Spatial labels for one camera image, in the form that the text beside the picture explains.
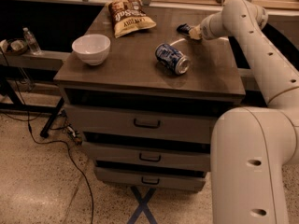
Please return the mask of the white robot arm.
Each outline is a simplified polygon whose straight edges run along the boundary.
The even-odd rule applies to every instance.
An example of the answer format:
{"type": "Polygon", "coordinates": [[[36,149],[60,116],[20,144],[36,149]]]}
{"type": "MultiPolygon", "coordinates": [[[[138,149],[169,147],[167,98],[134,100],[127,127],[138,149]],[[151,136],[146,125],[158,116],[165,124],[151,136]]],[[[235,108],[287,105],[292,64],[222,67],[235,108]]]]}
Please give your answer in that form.
{"type": "Polygon", "coordinates": [[[267,19],[264,8],[231,0],[195,29],[236,39],[266,103],[231,109],[214,126],[213,224],[289,224],[282,167],[299,161],[299,72],[263,34],[267,19]]]}

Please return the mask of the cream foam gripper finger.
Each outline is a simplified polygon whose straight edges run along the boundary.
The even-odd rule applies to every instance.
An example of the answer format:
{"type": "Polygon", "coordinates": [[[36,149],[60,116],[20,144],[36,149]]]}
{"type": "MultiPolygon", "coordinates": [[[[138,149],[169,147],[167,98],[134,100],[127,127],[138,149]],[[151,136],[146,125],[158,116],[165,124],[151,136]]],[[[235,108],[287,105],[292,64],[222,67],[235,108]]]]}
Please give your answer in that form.
{"type": "Polygon", "coordinates": [[[199,25],[193,26],[189,31],[189,36],[193,40],[201,40],[202,34],[201,34],[201,28],[199,25]]]}

